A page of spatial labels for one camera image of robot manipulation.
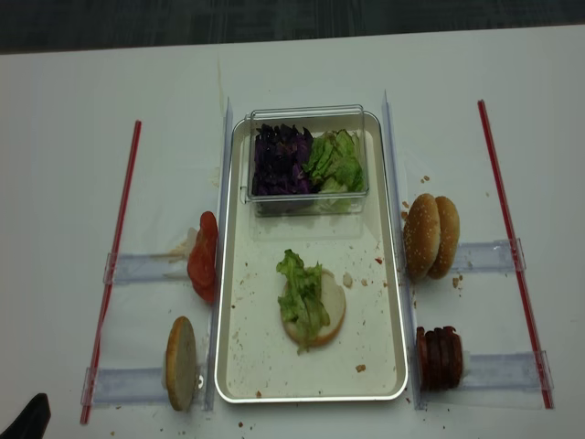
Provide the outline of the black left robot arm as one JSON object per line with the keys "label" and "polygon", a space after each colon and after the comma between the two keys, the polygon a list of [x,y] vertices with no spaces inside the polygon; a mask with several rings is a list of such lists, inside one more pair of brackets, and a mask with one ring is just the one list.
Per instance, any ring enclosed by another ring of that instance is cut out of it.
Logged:
{"label": "black left robot arm", "polygon": [[1,439],[42,439],[51,418],[48,396],[38,393],[0,434]]}

